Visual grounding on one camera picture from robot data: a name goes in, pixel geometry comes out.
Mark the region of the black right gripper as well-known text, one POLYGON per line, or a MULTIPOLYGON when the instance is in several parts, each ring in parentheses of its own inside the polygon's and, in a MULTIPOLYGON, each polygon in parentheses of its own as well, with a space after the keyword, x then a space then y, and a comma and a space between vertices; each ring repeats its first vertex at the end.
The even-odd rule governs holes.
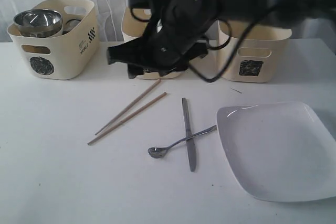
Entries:
POLYGON ((152 35, 148 45, 148 68, 144 53, 145 39, 134 39, 107 48, 107 63, 127 63, 129 79, 142 76, 150 70, 161 76, 181 72, 189 61, 205 57, 208 49, 199 39, 218 17, 221 0, 170 0, 162 12, 162 29, 152 35))

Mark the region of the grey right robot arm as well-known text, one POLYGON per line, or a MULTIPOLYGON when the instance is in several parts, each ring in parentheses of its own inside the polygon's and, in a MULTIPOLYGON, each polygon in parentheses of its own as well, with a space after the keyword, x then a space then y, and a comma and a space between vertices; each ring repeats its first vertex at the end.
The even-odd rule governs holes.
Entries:
POLYGON ((145 71, 165 76, 193 70, 191 60, 212 49, 205 33, 218 20, 247 23, 221 73, 257 25, 291 28, 306 18, 335 20, 335 0, 128 0, 128 6, 151 11, 139 38, 107 49, 108 64, 126 64, 130 79, 145 71))

